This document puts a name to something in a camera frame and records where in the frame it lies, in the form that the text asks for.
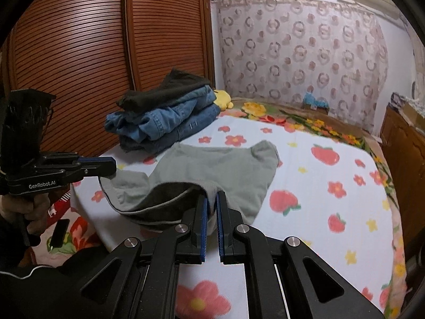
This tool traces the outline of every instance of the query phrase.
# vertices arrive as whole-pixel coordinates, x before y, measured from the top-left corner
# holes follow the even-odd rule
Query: mattress
[[[281,163],[253,226],[280,240],[298,236],[382,312],[396,316],[401,303],[391,304],[391,294],[405,289],[391,282],[394,215],[375,161],[360,148],[300,129],[222,116],[183,143],[229,148],[248,148],[264,139],[274,143]],[[124,153],[118,146],[105,156],[114,157],[120,169],[148,175],[162,157]],[[96,178],[74,185],[71,205],[109,250],[129,236],[152,237],[110,207]],[[176,314],[181,319],[248,318],[246,294],[243,265],[220,263],[213,234],[206,262],[180,267]]]

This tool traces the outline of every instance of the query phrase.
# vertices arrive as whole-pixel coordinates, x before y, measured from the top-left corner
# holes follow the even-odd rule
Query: silver bolt
[[[298,247],[301,243],[300,239],[294,236],[289,237],[286,242],[292,247]]]
[[[246,224],[240,224],[236,227],[236,230],[240,233],[247,233],[249,231],[249,226]]]
[[[176,227],[175,227],[175,230],[176,230],[178,233],[185,233],[185,232],[187,232],[187,231],[188,231],[188,229],[189,229],[189,227],[188,227],[187,225],[185,225],[185,224],[178,224],[178,225],[176,225]]]
[[[129,248],[137,246],[137,239],[135,237],[129,237],[124,241],[124,246]]]

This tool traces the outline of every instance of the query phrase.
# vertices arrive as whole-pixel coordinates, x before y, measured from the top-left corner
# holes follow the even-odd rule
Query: light blue denim
[[[205,85],[145,114],[130,111],[108,114],[105,130],[131,138],[136,143],[158,140],[172,132],[192,113],[201,111],[214,101],[214,91]]]
[[[177,128],[165,134],[158,140],[145,140],[137,143],[127,136],[120,136],[121,148],[125,151],[145,150],[149,154],[155,154],[169,148],[175,142],[181,141],[209,126],[219,115],[220,107],[211,104],[198,113],[193,113],[184,120]]]

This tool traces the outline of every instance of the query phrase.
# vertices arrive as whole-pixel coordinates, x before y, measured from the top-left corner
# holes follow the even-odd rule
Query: stuffed animal
[[[232,109],[233,103],[231,102],[230,95],[224,90],[214,90],[216,100],[214,103],[220,107],[222,111]]]

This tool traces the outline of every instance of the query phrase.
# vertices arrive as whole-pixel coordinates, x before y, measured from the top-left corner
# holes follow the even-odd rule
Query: bed
[[[406,292],[404,248],[394,185],[378,143],[368,134],[347,133],[350,126],[328,124],[326,116],[233,102],[233,109],[183,143],[232,148],[263,139],[274,143],[281,163],[253,226],[281,240],[300,237],[387,318],[395,318]],[[162,157],[124,153],[119,146],[104,155],[114,157],[120,169],[148,175]],[[109,250],[129,236],[155,236],[116,213],[96,178],[73,185],[71,206]],[[215,233],[207,240],[206,262],[182,265],[178,283],[181,319],[248,318],[243,265],[220,263]]]

